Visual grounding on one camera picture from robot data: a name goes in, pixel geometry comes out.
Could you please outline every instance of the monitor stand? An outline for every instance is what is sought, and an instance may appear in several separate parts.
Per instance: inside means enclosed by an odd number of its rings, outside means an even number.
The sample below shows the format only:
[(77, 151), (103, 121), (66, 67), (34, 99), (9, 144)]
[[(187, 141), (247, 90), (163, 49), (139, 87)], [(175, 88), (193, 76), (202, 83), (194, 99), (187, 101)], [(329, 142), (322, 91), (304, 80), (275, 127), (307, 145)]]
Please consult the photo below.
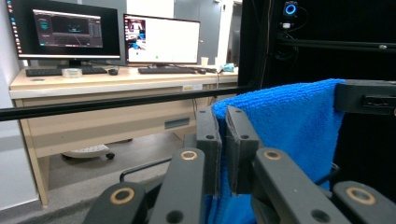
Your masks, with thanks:
[(69, 61), (69, 64), (58, 64), (56, 67), (58, 69), (62, 69), (62, 68), (82, 68), (82, 67), (92, 67), (92, 65), (81, 64), (81, 61), (72, 60), (72, 61)]

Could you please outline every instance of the computer mouse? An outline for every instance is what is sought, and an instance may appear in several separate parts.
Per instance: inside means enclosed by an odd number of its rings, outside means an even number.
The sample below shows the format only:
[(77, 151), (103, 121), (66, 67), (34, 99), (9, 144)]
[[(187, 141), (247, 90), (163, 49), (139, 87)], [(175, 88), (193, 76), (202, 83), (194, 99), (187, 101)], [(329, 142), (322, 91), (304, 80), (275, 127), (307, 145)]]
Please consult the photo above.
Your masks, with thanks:
[(198, 73), (201, 74), (201, 75), (206, 74), (206, 69), (204, 69), (204, 68), (198, 69), (197, 71), (198, 71)]
[(107, 71), (111, 76), (116, 76), (119, 74), (119, 70), (118, 69), (108, 69)]

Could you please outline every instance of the blue towel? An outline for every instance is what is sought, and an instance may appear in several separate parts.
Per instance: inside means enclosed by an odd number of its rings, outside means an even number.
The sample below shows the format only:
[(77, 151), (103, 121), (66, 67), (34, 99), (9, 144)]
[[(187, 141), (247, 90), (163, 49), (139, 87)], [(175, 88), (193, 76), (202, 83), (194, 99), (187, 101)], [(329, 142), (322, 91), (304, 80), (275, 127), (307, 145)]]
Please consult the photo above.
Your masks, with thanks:
[[(298, 83), (253, 91), (213, 104), (219, 131), (225, 135), (225, 114), (231, 105), (244, 110), (266, 147), (286, 151), (312, 181), (327, 175), (344, 113), (334, 111), (334, 90), (342, 79)], [(206, 199), (208, 223), (256, 223), (250, 195), (232, 195), (224, 153), (220, 195)]]

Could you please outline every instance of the desk leg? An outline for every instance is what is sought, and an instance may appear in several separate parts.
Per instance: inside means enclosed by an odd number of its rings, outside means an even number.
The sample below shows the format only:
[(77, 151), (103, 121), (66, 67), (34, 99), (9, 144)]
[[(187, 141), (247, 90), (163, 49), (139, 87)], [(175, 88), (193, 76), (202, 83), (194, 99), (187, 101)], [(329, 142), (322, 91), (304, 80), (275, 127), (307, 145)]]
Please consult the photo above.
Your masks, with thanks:
[(50, 158), (38, 158), (35, 154), (35, 147), (33, 144), (32, 135), (29, 129), (29, 123), (26, 119), (21, 120), (22, 131), (29, 153), (30, 163), (32, 165), (33, 174), (35, 175), (35, 184), (37, 185), (38, 194), (40, 196), (41, 203), (47, 205), (48, 199), (48, 185), (49, 185), (49, 170), (50, 170)]

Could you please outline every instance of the black metal bracket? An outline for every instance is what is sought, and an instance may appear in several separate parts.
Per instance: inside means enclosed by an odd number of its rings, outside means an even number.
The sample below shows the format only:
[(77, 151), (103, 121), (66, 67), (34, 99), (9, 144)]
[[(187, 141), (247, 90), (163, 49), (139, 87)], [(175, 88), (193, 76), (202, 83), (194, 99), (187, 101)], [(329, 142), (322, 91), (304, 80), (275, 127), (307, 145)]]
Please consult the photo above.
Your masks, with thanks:
[[(197, 134), (187, 136), (165, 177), (106, 189), (84, 223), (205, 223), (204, 197), (217, 190), (221, 142), (213, 141), (218, 126), (209, 108), (197, 120)], [(228, 182), (234, 193), (252, 195), (258, 223), (396, 223), (396, 205), (375, 189), (347, 181), (323, 190), (285, 152), (262, 147), (245, 112), (229, 107), (226, 120)]]
[(396, 81), (347, 80), (335, 89), (334, 108), (359, 114), (394, 115)]
[(216, 195), (219, 192), (221, 157), (219, 125), (211, 107), (199, 109), (195, 117), (196, 134), (186, 135), (183, 147), (195, 147), (205, 153), (205, 193)]

